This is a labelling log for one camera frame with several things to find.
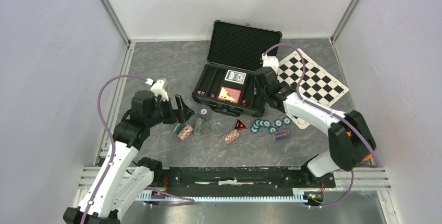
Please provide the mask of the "green yellow blue chip stack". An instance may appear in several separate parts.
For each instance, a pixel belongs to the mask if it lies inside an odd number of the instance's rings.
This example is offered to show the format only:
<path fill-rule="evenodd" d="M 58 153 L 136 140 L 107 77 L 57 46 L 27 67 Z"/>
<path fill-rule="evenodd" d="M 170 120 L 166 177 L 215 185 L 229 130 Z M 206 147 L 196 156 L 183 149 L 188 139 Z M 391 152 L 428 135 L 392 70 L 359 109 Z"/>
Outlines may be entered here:
<path fill-rule="evenodd" d="M 205 120 L 203 118 L 198 118 L 194 122 L 194 129 L 193 134 L 194 135 L 202 135 L 204 131 L 204 124 Z"/>

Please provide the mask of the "pink poker chip stack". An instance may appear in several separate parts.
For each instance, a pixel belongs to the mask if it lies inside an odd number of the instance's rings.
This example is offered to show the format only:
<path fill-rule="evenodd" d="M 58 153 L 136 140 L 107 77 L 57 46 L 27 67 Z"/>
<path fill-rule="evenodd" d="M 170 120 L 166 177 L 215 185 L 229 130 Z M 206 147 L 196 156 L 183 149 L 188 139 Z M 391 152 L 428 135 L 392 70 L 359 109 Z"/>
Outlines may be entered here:
<path fill-rule="evenodd" d="M 182 141 L 185 141 L 193 132 L 193 127 L 190 125 L 186 125 L 183 127 L 180 132 L 177 134 Z"/>

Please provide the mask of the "orange blue poker chip stack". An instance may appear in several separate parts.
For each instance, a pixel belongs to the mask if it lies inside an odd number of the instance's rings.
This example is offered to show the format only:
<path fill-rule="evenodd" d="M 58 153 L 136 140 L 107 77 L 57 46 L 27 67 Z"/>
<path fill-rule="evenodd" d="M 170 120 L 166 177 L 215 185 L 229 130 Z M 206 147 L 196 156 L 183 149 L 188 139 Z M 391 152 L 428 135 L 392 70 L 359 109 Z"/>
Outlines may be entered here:
<path fill-rule="evenodd" d="M 231 142 L 236 140 L 239 136 L 240 133 L 238 132 L 238 130 L 233 129 L 232 131 L 230 131 L 229 133 L 223 136 L 223 140 L 226 142 L 226 144 L 230 144 Z"/>

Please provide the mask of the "purple poker chip stack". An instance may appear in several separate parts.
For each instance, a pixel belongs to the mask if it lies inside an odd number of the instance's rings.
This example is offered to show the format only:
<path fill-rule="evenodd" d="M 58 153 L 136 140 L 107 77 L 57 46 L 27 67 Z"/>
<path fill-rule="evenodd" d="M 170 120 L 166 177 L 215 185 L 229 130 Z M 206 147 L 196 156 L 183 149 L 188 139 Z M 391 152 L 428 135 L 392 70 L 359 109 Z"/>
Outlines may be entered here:
<path fill-rule="evenodd" d="M 288 128 L 280 129 L 272 133 L 272 137 L 275 141 L 280 141 L 290 136 L 290 130 Z"/>

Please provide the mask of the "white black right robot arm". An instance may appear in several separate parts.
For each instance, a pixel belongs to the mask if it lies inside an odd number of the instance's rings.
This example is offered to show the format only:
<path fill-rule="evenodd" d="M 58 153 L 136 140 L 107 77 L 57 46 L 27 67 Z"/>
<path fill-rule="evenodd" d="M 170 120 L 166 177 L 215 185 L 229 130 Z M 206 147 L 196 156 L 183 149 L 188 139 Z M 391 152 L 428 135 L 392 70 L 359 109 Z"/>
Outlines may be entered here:
<path fill-rule="evenodd" d="M 360 112 L 345 113 L 305 98 L 297 89 L 283 86 L 270 67 L 258 69 L 255 76 L 271 108 L 305 120 L 328 137 L 329 149 L 303 166 L 301 180 L 305 185 L 315 186 L 329 172 L 351 171 L 368 156 L 376 157 L 376 143 Z"/>

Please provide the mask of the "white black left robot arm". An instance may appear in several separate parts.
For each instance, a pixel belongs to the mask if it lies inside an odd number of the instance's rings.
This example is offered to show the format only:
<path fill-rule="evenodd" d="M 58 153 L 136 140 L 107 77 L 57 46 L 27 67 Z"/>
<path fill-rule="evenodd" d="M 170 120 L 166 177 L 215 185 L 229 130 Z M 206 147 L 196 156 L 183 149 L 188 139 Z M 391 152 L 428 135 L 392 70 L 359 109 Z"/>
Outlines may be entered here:
<path fill-rule="evenodd" d="M 144 157 L 126 182 L 122 182 L 129 165 L 149 137 L 151 128 L 163 123 L 185 123 L 193 115 L 181 95 L 175 95 L 172 107 L 166 92 L 137 91 L 131 108 L 114 128 L 111 146 L 94 182 L 77 207 L 68 207 L 65 223 L 120 223 L 127 209 L 147 186 L 163 182 L 162 163 Z"/>

